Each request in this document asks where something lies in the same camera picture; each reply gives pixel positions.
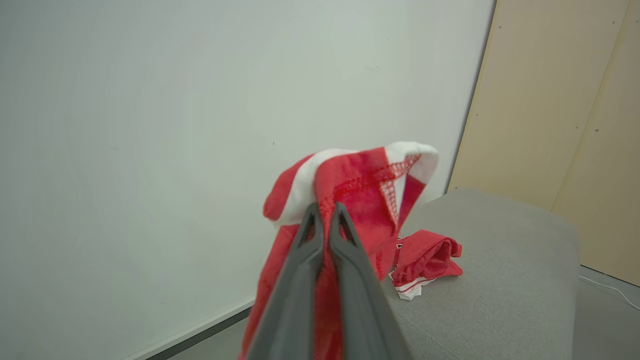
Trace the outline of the red and white garment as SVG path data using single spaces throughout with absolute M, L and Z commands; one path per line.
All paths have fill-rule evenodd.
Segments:
M 309 205 L 318 203 L 329 228 L 335 203 L 343 203 L 363 242 L 375 276 L 391 272 L 400 229 L 438 167 L 436 148 L 396 141 L 370 150 L 327 149 L 280 174 L 263 205 L 278 232 L 263 265 L 238 360 L 246 360 L 254 334 Z

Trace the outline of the grey fabric seat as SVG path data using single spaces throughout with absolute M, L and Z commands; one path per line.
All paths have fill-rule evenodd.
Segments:
M 402 234 L 462 246 L 461 276 L 402 300 L 382 283 L 413 360 L 572 360 L 579 235 L 548 210 L 457 189 L 415 207 Z

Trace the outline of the beige wooden panel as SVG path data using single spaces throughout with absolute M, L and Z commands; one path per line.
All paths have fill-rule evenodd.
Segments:
M 640 287 L 640 0 L 630 0 L 553 211 L 580 262 Z
M 497 0 L 448 191 L 551 210 L 631 0 Z

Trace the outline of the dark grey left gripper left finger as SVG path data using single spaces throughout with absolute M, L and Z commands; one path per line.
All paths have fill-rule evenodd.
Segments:
M 245 360 L 313 360 L 315 288 L 323 268 L 324 227 L 307 207 Z

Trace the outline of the white and black baseboard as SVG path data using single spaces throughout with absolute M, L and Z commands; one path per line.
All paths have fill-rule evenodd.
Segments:
M 158 342 L 145 350 L 141 350 L 122 360 L 169 360 L 179 353 L 221 333 L 238 322 L 246 319 L 255 303 L 256 297 L 252 296 L 238 305 L 202 321 L 177 335 Z

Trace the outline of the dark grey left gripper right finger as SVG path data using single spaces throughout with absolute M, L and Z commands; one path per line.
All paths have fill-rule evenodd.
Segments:
M 331 217 L 328 247 L 337 275 L 343 360 L 413 360 L 346 206 Z

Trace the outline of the red garment striped trim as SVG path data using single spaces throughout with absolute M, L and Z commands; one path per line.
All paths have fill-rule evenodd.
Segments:
M 398 241 L 388 276 L 400 299 L 411 301 L 434 280 L 463 274 L 453 260 L 462 255 L 463 248 L 454 239 L 421 229 Z

